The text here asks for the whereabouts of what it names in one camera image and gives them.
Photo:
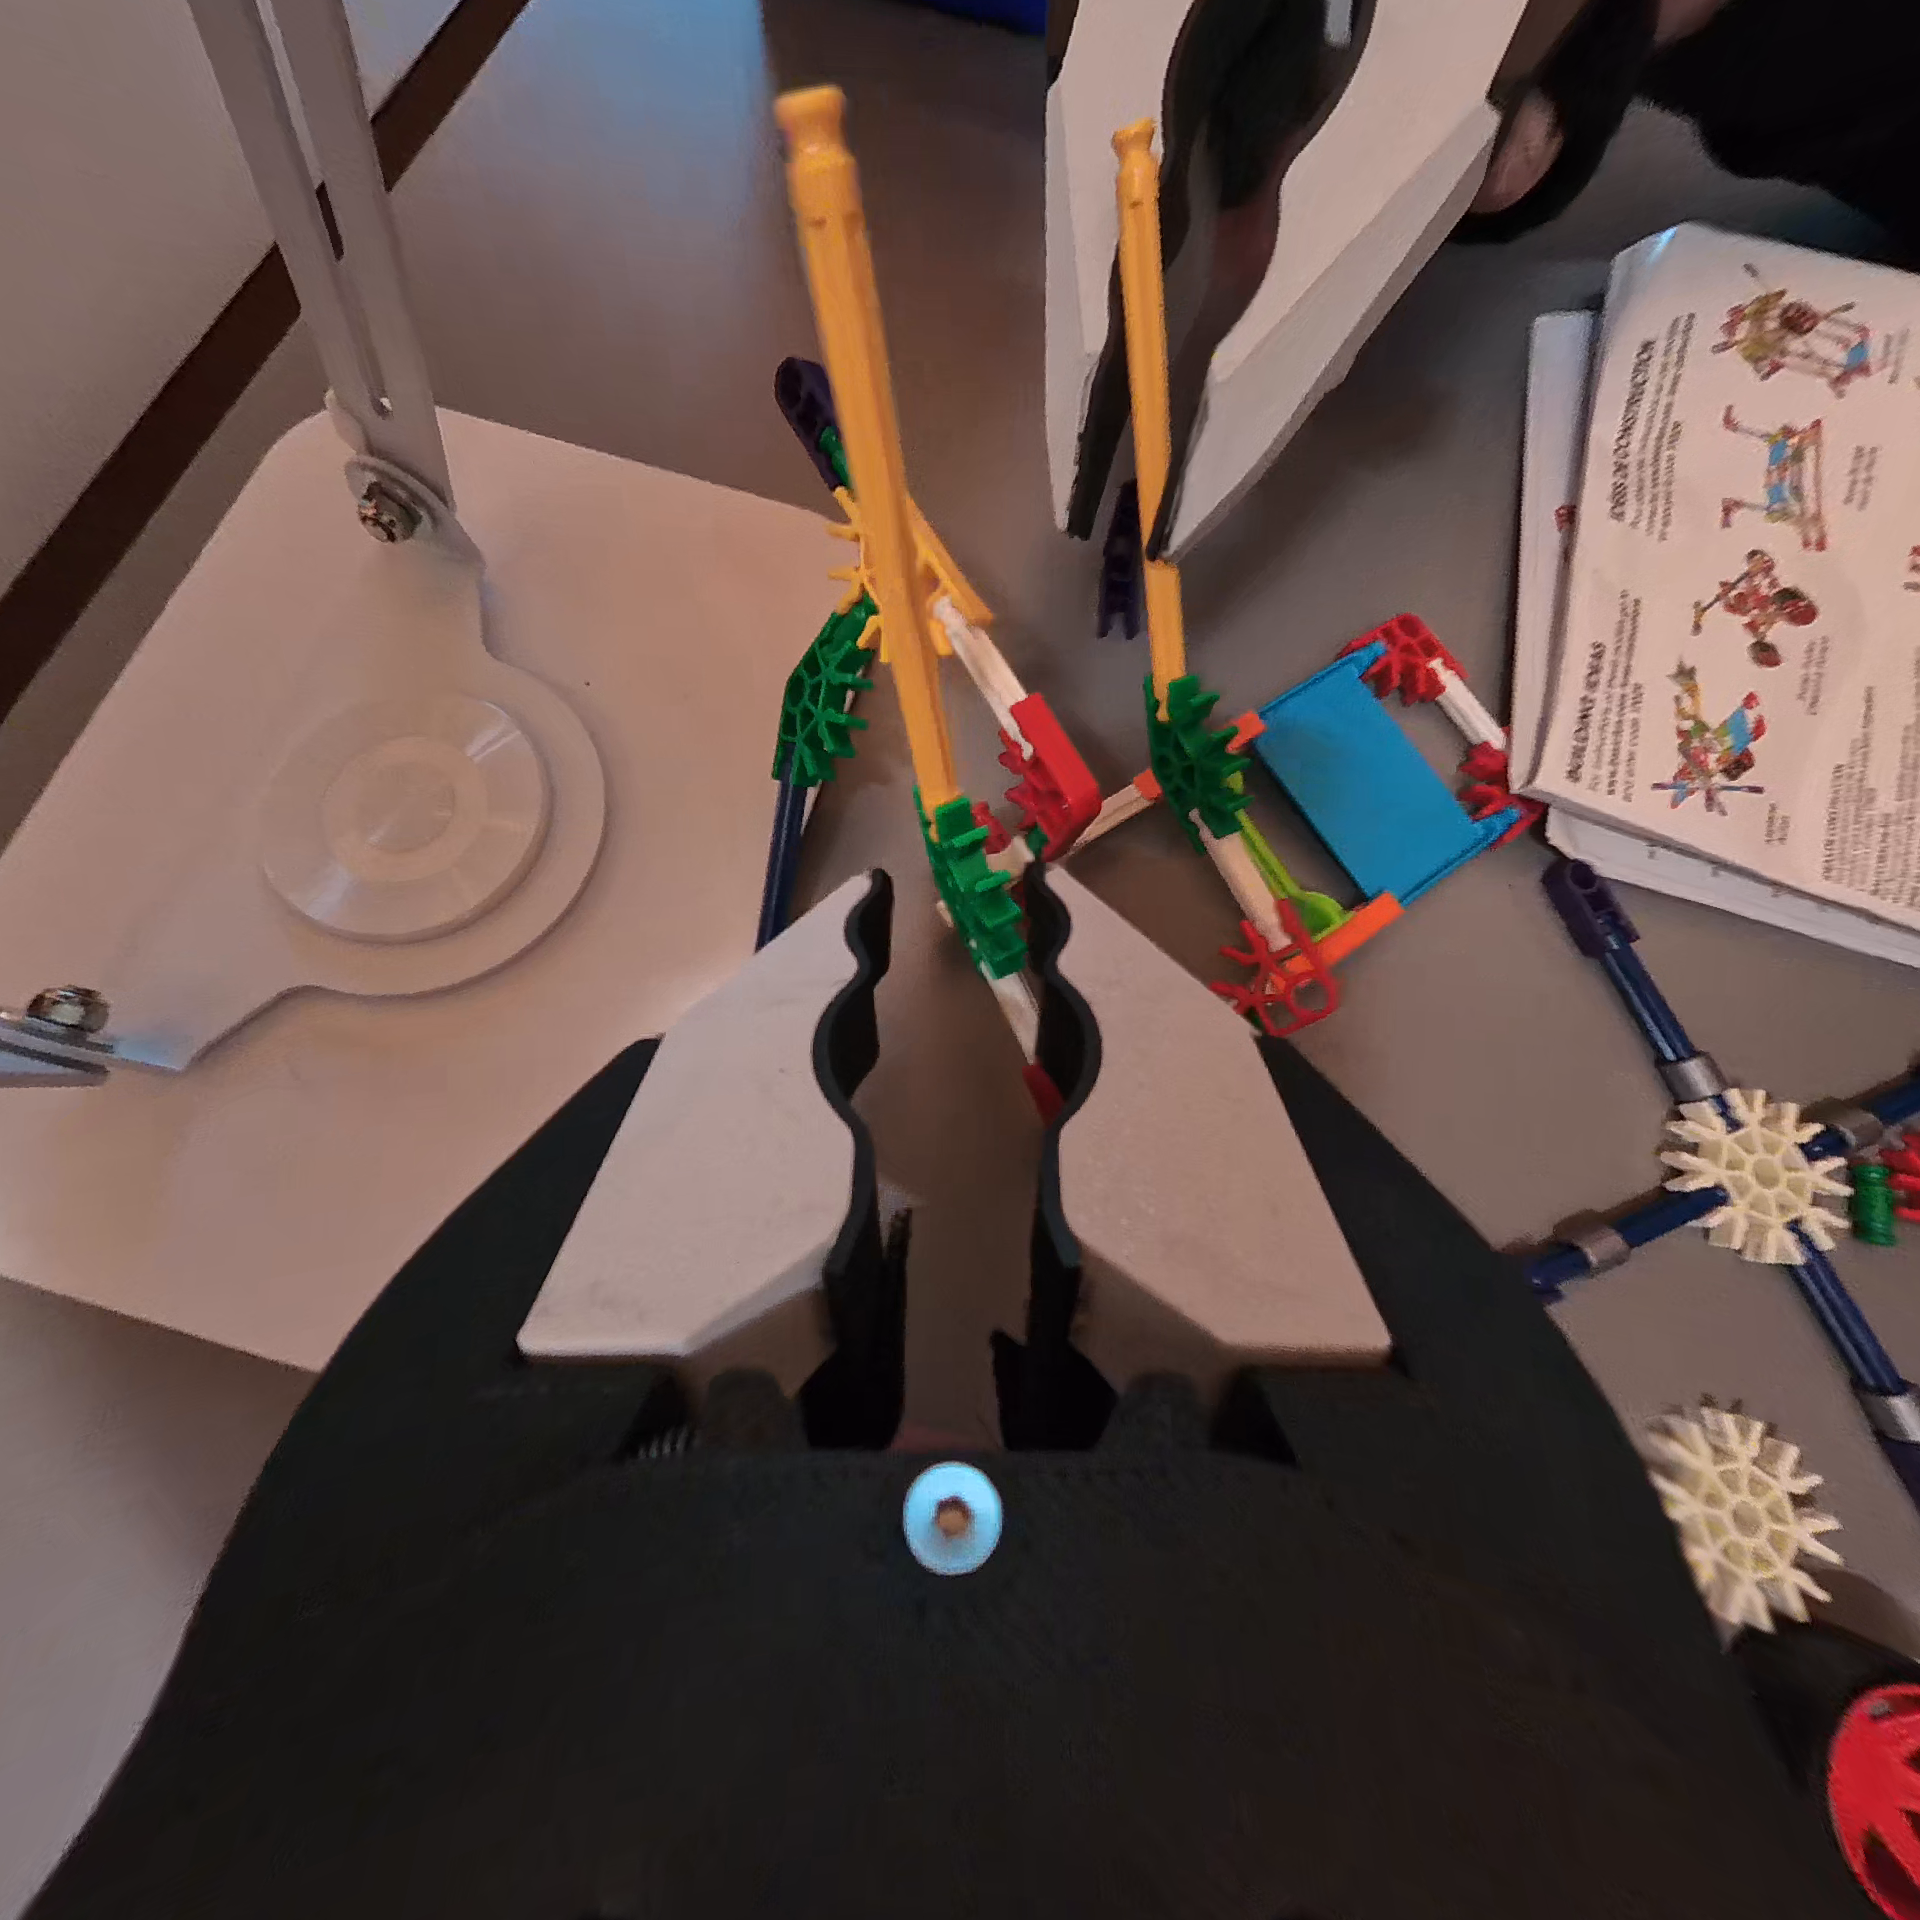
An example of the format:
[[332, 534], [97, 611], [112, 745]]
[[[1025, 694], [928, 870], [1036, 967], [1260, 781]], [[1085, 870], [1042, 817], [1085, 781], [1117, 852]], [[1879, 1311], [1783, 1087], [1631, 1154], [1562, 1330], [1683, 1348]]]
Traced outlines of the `small purple toy connector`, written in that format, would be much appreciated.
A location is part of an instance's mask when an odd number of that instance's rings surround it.
[[1104, 577], [1093, 577], [1093, 640], [1139, 640], [1144, 626], [1144, 557], [1139, 557], [1139, 482], [1117, 488], [1117, 515], [1104, 534]]

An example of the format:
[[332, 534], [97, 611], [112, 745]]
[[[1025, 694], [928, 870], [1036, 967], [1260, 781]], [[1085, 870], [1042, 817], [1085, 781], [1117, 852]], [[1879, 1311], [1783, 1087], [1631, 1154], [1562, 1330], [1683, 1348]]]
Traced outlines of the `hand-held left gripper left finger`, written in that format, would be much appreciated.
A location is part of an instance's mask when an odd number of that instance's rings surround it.
[[530, 1363], [766, 1376], [826, 1450], [902, 1418], [902, 1258], [853, 1087], [881, 1063], [891, 870], [853, 870], [650, 1053], [518, 1327]]

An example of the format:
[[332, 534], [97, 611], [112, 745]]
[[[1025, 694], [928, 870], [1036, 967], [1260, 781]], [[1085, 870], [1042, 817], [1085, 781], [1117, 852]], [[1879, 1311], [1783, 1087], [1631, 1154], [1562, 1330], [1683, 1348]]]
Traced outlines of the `white metal stand base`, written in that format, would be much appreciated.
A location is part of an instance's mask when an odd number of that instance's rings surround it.
[[[121, 1063], [3, 1087], [3, 1278], [321, 1371], [396, 1264], [614, 1053], [758, 949], [808, 508], [437, 412], [478, 563], [380, 542], [295, 420], [3, 842], [3, 1001], [84, 985]], [[544, 753], [530, 870], [437, 940], [342, 940], [258, 870], [270, 775], [450, 694]]]

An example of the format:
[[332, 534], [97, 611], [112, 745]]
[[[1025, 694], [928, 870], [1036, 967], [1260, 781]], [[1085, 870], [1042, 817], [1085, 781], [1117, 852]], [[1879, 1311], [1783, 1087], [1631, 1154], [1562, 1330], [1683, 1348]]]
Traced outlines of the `illustrated instruction booklet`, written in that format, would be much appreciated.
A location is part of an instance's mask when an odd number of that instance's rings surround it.
[[1511, 786], [1599, 876], [1920, 958], [1920, 279], [1708, 222], [1527, 324]]

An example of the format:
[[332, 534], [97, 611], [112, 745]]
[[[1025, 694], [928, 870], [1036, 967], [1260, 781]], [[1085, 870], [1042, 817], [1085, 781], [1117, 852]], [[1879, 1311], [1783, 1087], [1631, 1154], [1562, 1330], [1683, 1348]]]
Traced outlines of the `blue rod cross toy assembly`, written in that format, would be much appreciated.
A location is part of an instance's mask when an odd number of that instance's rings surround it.
[[1886, 1083], [1856, 1111], [1801, 1117], [1762, 1087], [1737, 1087], [1691, 1041], [1650, 958], [1632, 951], [1632, 921], [1591, 863], [1557, 852], [1544, 893], [1632, 1022], [1673, 1117], [1665, 1117], [1665, 1183], [1656, 1199], [1616, 1220], [1587, 1220], [1544, 1244], [1522, 1278], [1536, 1300], [1562, 1300], [1574, 1283], [1621, 1268], [1643, 1244], [1673, 1235], [1701, 1235], [1701, 1244], [1783, 1268], [1801, 1296], [1822, 1344], [1831, 1348], [1879, 1450], [1915, 1491], [1920, 1468], [1920, 1398], [1915, 1379], [1881, 1348], [1879, 1327], [1841, 1283], [1841, 1235], [1856, 1225], [1867, 1154], [1915, 1126], [1915, 1075]]

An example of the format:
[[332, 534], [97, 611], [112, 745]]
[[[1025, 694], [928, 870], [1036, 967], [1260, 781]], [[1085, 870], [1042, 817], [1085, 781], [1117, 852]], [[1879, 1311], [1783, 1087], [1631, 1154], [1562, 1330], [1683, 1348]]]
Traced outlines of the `black toy wheel red hub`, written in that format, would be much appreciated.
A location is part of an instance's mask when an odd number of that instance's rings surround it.
[[1864, 1901], [1920, 1915], [1920, 1663], [1841, 1620], [1737, 1626], [1752, 1708]]

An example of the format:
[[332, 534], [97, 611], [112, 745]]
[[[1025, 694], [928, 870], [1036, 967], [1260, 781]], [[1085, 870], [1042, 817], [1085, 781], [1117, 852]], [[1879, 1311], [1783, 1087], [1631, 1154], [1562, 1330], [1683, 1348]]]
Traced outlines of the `person's right hand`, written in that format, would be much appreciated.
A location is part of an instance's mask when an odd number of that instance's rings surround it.
[[1499, 128], [1499, 147], [1492, 147], [1467, 208], [1499, 214], [1499, 208], [1522, 207], [1550, 180], [1557, 162], [1562, 162], [1562, 118], [1557, 118], [1550, 95], [1522, 95]]

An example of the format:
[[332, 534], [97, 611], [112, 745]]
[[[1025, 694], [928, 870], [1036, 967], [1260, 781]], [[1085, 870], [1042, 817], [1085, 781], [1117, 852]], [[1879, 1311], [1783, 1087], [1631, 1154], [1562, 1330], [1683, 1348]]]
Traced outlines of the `white snowflake toy connector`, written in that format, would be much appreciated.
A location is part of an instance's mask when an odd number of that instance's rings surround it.
[[1816, 1620], [1841, 1575], [1841, 1520], [1801, 1450], [1737, 1405], [1673, 1405], [1643, 1432], [1650, 1483], [1679, 1536], [1701, 1607], [1737, 1626]]

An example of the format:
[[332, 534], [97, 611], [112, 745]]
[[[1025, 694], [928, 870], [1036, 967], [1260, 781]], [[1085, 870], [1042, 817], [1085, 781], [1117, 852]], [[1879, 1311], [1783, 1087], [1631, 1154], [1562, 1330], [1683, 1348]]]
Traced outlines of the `colourful toy construction model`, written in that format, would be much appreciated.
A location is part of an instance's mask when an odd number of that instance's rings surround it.
[[853, 698], [891, 662], [887, 611], [917, 589], [917, 656], [898, 708], [949, 724], [938, 662], [951, 656], [996, 716], [1010, 817], [975, 804], [951, 781], [917, 793], [936, 908], [962, 935], [975, 972], [996, 993], [1001, 1022], [1036, 1060], [1036, 958], [1021, 931], [1021, 876], [1042, 863], [1170, 811], [1211, 863], [1237, 905], [1237, 978], [1211, 997], [1259, 1036], [1299, 1036], [1345, 1001], [1338, 967], [1398, 921], [1435, 876], [1511, 842], [1527, 804], [1507, 786], [1507, 731], [1474, 698], [1447, 641], [1398, 611], [1345, 641], [1318, 675], [1272, 708], [1218, 724], [1211, 688], [1187, 669], [1183, 577], [1144, 557], [1144, 775], [1093, 793], [1088, 762], [1021, 688], [989, 640], [989, 611], [928, 534], [908, 492], [891, 517], [853, 501], [853, 463], [820, 359], [779, 359], [772, 403], [841, 508], [835, 541], [853, 542], [850, 589], [808, 652], [792, 662], [772, 724], [772, 835], [758, 908], [758, 949], [792, 921], [801, 835], [808, 793], [835, 781], [866, 724]]

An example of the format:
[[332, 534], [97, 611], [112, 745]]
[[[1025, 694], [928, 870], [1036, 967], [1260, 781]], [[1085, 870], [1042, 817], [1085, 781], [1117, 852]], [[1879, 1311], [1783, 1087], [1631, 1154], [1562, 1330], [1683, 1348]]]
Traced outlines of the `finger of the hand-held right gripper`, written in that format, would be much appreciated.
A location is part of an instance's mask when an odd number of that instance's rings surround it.
[[1202, 542], [1467, 208], [1515, 0], [1193, 6], [1170, 64], [1183, 214], [1170, 488]]
[[1117, 128], [1158, 123], [1166, 261], [1193, 226], [1193, 0], [1085, 0], [1049, 17], [1049, 474], [1065, 541], [1093, 534], [1128, 371], [1117, 290]]

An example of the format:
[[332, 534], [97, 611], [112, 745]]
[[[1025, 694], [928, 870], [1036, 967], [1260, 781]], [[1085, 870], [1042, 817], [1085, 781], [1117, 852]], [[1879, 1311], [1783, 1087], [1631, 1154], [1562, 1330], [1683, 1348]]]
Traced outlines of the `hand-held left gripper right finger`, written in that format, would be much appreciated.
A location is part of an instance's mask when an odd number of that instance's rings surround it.
[[1042, 1171], [1010, 1450], [1088, 1450], [1139, 1379], [1211, 1411], [1253, 1371], [1378, 1371], [1390, 1319], [1260, 1041], [1065, 868], [1025, 868]]

